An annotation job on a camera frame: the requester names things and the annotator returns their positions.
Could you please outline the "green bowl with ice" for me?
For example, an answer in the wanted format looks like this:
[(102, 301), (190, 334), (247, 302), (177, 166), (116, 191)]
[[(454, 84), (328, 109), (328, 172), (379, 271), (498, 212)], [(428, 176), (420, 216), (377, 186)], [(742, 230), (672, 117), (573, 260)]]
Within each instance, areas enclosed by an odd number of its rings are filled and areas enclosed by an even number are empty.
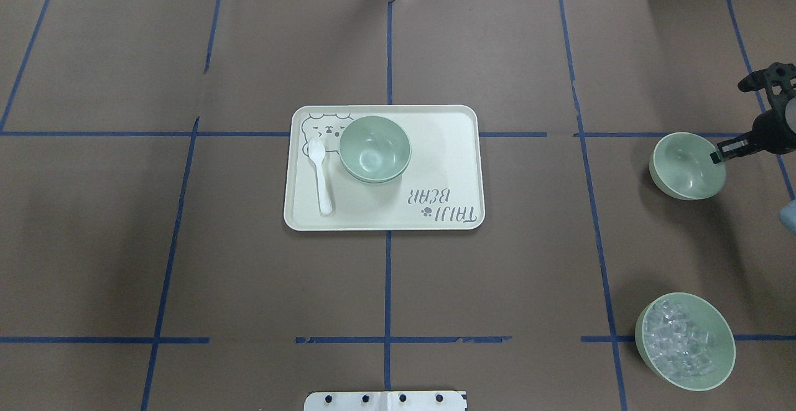
[(640, 312), (635, 344), (654, 374), (694, 392), (721, 386), (736, 364), (736, 343), (724, 315), (686, 292), (667, 293)]

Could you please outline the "ice cubes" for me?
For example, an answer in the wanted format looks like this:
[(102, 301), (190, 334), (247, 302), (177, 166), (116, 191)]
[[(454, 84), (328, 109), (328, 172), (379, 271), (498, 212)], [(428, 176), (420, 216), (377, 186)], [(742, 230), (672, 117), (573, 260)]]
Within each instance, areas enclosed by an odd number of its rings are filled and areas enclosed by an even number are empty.
[(684, 380), (717, 371), (711, 354), (713, 337), (698, 326), (682, 302), (660, 300), (642, 321), (642, 348), (665, 377)]

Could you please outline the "cream bear tray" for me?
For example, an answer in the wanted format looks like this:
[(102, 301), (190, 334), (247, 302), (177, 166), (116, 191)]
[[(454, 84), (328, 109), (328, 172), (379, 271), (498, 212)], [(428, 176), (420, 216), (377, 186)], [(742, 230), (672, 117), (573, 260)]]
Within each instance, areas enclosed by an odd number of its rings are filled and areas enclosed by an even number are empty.
[[(343, 167), (338, 144), (344, 128), (382, 116), (404, 128), (412, 144), (409, 167), (398, 178), (364, 183)], [(332, 215), (318, 206), (308, 144), (326, 146)], [(464, 105), (305, 106), (290, 125), (284, 212), (296, 231), (470, 230), (486, 216), (478, 118)]]

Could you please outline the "green bowl on tray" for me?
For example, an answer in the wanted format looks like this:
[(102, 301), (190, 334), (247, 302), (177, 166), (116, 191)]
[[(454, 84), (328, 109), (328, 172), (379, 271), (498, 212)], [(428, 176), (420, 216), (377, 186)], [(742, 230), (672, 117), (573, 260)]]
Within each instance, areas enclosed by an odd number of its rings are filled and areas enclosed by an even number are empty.
[(338, 144), (346, 171), (360, 182), (381, 184), (409, 167), (412, 144), (404, 128), (382, 116), (364, 116), (347, 125)]

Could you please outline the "white plastic spoon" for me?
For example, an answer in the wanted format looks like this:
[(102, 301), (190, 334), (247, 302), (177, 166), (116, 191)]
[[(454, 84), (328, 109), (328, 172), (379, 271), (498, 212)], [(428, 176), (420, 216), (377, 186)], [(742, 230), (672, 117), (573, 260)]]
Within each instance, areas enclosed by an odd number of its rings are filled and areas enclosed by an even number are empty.
[(308, 142), (308, 157), (315, 167), (317, 181), (318, 206), (322, 216), (330, 216), (335, 207), (330, 195), (329, 182), (326, 176), (326, 146), (321, 138), (312, 138)]

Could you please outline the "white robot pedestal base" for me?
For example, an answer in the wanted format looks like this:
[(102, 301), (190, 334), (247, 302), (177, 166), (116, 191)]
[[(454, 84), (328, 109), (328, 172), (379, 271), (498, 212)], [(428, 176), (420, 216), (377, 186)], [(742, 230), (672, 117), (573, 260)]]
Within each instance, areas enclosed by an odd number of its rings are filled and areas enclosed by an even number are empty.
[(466, 410), (465, 392), (455, 390), (316, 392), (304, 410)]

